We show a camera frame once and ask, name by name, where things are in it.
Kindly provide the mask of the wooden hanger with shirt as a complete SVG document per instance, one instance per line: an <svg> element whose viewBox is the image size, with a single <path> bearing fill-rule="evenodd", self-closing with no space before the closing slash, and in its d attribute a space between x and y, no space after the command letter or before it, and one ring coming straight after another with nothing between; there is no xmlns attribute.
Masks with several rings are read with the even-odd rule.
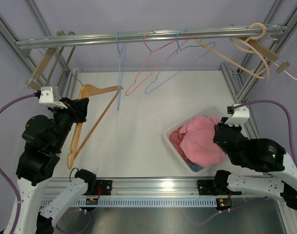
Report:
<svg viewBox="0 0 297 234"><path fill-rule="evenodd" d="M94 122L94 125L86 134L82 142L80 142L82 129L83 129L83 125L87 123L87 121L76 123L74 132L71 138L69 150L68 150L67 160L66 160L66 165L69 170L73 169L76 158L83 150L83 148L91 138L92 134L99 126L100 122L102 121L102 119L104 118L104 116L106 115L110 107L113 105L114 101L118 98L118 95L122 90L123 90L123 86L121 84L103 87L103 88L99 88L92 84L85 84L80 88L79 94L78 94L78 100L88 101L88 105L92 104L93 99L96 99L99 96L102 96L105 94L111 94L111 93L113 93L114 95L112 96L112 98L110 99L110 101L108 102L108 104L106 105L106 107L104 108L100 116L98 117L98 119Z"/></svg>

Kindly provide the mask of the light pink t shirt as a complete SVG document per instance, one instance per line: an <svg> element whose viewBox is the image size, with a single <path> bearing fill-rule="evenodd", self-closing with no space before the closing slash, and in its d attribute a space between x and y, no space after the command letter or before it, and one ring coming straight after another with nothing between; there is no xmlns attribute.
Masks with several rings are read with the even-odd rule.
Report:
<svg viewBox="0 0 297 234"><path fill-rule="evenodd" d="M220 120L221 117L194 116L179 131L184 135L180 148L185 156L203 168L219 164L226 157L226 153L213 142L214 126Z"/></svg>

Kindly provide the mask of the salmon pink t shirt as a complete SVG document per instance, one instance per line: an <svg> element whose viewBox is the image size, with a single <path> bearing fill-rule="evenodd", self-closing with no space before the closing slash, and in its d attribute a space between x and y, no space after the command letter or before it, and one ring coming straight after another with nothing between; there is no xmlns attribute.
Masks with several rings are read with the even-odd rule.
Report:
<svg viewBox="0 0 297 234"><path fill-rule="evenodd" d="M185 136L185 134L180 133L182 126L178 127L176 130L174 130L170 135L169 135L169 140L171 142L171 144L174 146L174 148L176 149L176 151L179 153L179 155L183 158L183 159L187 159L184 151L181 149L180 144L183 141L183 138Z"/></svg>

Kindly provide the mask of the light blue wire hanger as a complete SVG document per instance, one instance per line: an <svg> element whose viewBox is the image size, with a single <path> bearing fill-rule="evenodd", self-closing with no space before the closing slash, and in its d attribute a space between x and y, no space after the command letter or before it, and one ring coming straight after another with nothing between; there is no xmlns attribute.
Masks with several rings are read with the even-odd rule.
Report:
<svg viewBox="0 0 297 234"><path fill-rule="evenodd" d="M145 88L145 94L151 94L157 89L160 89L175 76L179 75L181 72L191 68L192 65L195 65L196 62L200 61L205 55L207 55L210 50L204 45L197 44L196 42L190 42L190 39L186 39L183 42L179 41L179 36L183 33L189 32L188 29L180 30L175 36L175 43L177 48L173 55L171 55L165 63L161 66L157 72L155 78L148 84ZM174 62L178 62L180 56L187 56L188 52L192 52L192 58L184 58L182 65L178 64L178 68L175 68L174 71L168 75L166 78L162 78L161 75L165 73L167 68L170 68L170 65L173 65Z"/></svg>

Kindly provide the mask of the pink wire hanger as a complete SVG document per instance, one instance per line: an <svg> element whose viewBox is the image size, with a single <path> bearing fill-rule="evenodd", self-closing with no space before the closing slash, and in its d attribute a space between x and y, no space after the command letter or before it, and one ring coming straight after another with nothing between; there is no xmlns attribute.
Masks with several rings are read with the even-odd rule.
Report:
<svg viewBox="0 0 297 234"><path fill-rule="evenodd" d="M164 45L153 49L149 46L146 38L148 36L152 36L155 35L157 32L154 30L150 30L147 31L144 36L143 36L143 44L145 45L145 47L147 48L147 50L149 51L149 55L146 58L145 62L143 63L143 65L141 66L139 72L137 73L137 75L134 78L133 83L128 87L128 89L125 91L125 95L126 96L130 96L135 90L137 90L148 78L150 78L153 73L155 73L157 71L158 68L160 68L162 65L165 64L165 62L167 61L167 59L169 59L172 55L174 55L175 51L173 51L163 62L161 62L158 66L155 67L155 69L153 69L145 78L140 79L142 72L144 71L144 68L146 68L147 64L149 63L149 61L151 60L153 54L155 54L156 52L162 50L163 48L173 44L176 42L176 40L171 40L170 42L165 43Z"/></svg>

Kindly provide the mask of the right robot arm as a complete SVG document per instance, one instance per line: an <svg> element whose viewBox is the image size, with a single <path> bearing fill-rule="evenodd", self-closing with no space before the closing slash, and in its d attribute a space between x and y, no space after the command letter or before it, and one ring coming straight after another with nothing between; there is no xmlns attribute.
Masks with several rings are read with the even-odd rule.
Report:
<svg viewBox="0 0 297 234"><path fill-rule="evenodd" d="M248 139L241 127L218 123L213 142L235 166L270 174L271 178L248 178L225 170L216 172L213 188L226 191L260 194L284 201L297 211L297 166L286 150L267 138Z"/></svg>

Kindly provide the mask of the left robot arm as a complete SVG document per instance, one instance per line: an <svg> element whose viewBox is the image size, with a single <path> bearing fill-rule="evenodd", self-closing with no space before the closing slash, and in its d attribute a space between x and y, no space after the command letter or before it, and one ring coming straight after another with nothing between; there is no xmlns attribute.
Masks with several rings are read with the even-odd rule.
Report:
<svg viewBox="0 0 297 234"><path fill-rule="evenodd" d="M65 108L52 109L49 119L37 115L28 120L22 138L26 144L16 171L16 200L4 234L51 234L58 221L81 195L96 191L96 175L81 169L70 185L49 205L41 208L44 191L59 161L64 142L74 123L86 121L88 98L61 99Z"/></svg>

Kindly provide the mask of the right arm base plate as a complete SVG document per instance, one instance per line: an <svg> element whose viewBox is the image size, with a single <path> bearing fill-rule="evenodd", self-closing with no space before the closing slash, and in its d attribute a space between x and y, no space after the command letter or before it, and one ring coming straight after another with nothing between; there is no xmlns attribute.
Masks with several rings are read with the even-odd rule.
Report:
<svg viewBox="0 0 297 234"><path fill-rule="evenodd" d="M199 179L197 180L199 195L241 195L240 191L231 191L226 186L219 186L215 184L213 179Z"/></svg>

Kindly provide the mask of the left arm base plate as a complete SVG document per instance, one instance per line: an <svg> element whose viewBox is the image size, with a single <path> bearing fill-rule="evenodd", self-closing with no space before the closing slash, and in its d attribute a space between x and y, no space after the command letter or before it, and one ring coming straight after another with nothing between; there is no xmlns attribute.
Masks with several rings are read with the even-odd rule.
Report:
<svg viewBox="0 0 297 234"><path fill-rule="evenodd" d="M113 181L109 179L96 179L88 182L88 189L84 195L111 195Z"/></svg>

